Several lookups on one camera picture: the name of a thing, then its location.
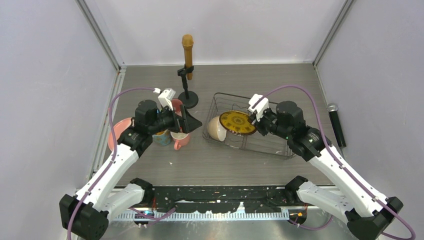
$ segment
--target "mug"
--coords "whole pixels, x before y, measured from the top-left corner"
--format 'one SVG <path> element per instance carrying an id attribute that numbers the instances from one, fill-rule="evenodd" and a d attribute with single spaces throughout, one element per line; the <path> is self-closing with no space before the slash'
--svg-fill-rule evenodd
<path id="1" fill-rule="evenodd" d="M 169 130 L 158 132 L 155 135 L 153 135 L 152 137 L 153 137 L 153 142 L 155 142 L 155 143 L 157 143 L 161 146 L 166 146 L 166 145 L 170 144 L 171 141 L 172 141 L 171 132 Z"/>
<path id="2" fill-rule="evenodd" d="M 190 141 L 189 133 L 171 132 L 171 136 L 173 140 L 175 141 L 175 144 L 173 145 L 173 149 L 175 150 L 180 150 L 181 147 L 187 145 Z"/>
<path id="3" fill-rule="evenodd" d="M 181 105 L 183 104 L 183 102 L 178 98 L 173 98 L 171 100 L 171 103 L 172 103 L 173 109 L 175 110 L 175 113 L 181 116 Z"/>

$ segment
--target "white bowl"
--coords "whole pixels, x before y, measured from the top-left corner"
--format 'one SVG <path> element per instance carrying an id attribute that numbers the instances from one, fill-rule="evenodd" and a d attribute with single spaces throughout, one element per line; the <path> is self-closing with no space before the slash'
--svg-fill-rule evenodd
<path id="1" fill-rule="evenodd" d="M 227 136 L 227 130 L 220 123 L 220 116 L 216 116 L 207 124 L 209 135 L 220 142 L 223 142 Z"/>

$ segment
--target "pink mug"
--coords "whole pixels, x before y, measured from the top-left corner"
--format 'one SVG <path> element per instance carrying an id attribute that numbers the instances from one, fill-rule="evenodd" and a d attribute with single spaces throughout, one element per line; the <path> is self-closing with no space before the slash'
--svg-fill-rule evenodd
<path id="1" fill-rule="evenodd" d="M 173 109 L 175 110 L 175 113 L 181 116 L 181 105 L 183 104 L 183 102 L 178 98 L 173 98 L 171 100 L 171 103 Z"/>
<path id="2" fill-rule="evenodd" d="M 189 133 L 183 133 L 183 132 L 171 132 L 171 136 L 173 140 L 175 141 L 175 144 L 173 145 L 173 149 L 180 150 L 181 147 L 189 144 L 190 141 L 190 134 Z"/>

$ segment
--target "pink bowl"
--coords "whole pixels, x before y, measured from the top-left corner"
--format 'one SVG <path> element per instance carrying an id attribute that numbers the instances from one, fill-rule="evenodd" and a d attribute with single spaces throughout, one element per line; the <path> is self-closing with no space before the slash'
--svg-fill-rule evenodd
<path id="1" fill-rule="evenodd" d="M 113 126 L 113 130 L 115 131 L 116 140 L 119 139 L 121 134 L 131 125 L 131 117 L 125 118 L 119 121 L 115 126 Z M 111 151 L 114 150 L 114 139 L 112 138 L 112 133 L 109 132 L 109 138 L 107 140 L 107 146 Z"/>

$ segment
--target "yellow patterned plate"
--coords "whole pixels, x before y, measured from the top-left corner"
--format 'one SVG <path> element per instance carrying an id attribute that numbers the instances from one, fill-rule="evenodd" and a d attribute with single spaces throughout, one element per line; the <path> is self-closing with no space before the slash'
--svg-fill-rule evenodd
<path id="1" fill-rule="evenodd" d="M 219 116 L 219 122 L 233 134 L 245 136 L 256 132 L 256 127 L 249 122 L 249 115 L 241 111 L 226 111 Z"/>

